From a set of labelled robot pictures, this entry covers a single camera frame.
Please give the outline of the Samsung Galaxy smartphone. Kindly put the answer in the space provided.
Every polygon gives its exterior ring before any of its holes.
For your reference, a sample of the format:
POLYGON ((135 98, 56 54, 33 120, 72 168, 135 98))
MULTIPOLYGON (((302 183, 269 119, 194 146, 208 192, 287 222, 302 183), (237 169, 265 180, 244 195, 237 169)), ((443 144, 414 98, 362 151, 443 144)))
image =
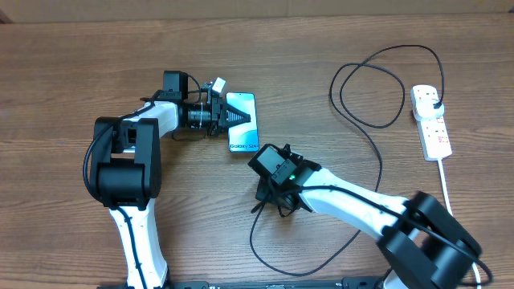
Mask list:
POLYGON ((256 117, 255 95, 249 92, 228 92, 226 101, 241 112, 250 115, 250 121, 228 129, 228 147, 231 153, 256 153, 259 150, 259 133, 256 117))

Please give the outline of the white power strip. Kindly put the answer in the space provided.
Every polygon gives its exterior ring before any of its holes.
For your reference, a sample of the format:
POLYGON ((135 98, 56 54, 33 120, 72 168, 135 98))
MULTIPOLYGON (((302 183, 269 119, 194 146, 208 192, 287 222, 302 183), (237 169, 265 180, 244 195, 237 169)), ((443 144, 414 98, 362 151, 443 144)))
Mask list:
MULTIPOLYGON (((437 89, 425 84, 415 85, 410 90, 412 105, 415 99, 439 101, 437 89)), ((441 161, 452 154, 447 127, 443 116, 416 121, 423 155, 426 161, 441 161)))

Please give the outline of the white charger plug adapter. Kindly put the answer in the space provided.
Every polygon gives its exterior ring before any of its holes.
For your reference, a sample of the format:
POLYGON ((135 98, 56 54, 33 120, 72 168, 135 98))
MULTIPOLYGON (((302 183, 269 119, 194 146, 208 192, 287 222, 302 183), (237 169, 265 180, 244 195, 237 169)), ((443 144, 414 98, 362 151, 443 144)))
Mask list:
POLYGON ((444 112, 444 104, 437 100, 414 100, 413 114, 416 121, 436 119, 443 116, 444 112))

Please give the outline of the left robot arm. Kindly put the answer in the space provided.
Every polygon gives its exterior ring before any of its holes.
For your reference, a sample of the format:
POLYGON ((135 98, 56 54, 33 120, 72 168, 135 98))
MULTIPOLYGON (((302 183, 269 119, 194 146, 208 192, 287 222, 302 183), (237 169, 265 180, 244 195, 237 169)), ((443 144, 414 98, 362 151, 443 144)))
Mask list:
POLYGON ((99 117, 84 156, 83 178, 90 195, 108 208, 120 234, 127 263, 124 288, 171 288, 169 265, 161 252, 155 203, 161 190, 161 138, 179 128, 207 136, 227 133, 232 152, 254 152, 259 144, 241 144, 257 127, 255 97, 224 92, 217 78, 198 85, 188 100, 193 76, 164 71, 163 87, 143 98, 143 107, 127 115, 99 117))

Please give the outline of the brown cardboard backdrop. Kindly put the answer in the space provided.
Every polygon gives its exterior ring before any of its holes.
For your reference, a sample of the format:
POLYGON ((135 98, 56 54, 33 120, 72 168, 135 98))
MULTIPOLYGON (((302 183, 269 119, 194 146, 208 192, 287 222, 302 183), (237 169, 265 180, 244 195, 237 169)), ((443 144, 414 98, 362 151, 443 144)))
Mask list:
POLYGON ((506 13, 513 0, 1 0, 5 23, 506 13))

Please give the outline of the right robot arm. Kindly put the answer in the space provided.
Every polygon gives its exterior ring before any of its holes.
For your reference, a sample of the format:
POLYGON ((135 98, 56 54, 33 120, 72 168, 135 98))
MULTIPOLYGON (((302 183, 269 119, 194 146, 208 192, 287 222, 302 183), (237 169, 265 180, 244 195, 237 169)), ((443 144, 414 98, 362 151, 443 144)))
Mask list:
POLYGON ((479 262, 476 240, 432 195, 411 199, 354 185, 288 145, 266 144, 249 161, 261 205, 338 218, 373 238, 390 265, 384 288, 456 288, 479 262))

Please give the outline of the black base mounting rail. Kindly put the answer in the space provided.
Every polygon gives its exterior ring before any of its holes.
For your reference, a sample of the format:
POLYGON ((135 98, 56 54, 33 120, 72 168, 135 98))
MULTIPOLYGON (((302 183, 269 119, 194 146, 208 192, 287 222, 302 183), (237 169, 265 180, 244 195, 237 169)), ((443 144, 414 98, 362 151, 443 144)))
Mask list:
POLYGON ((333 281, 284 281, 284 282, 243 282, 243 283, 208 283, 206 281, 172 283, 165 281, 165 289, 374 289, 380 277, 361 276, 344 277, 333 281))

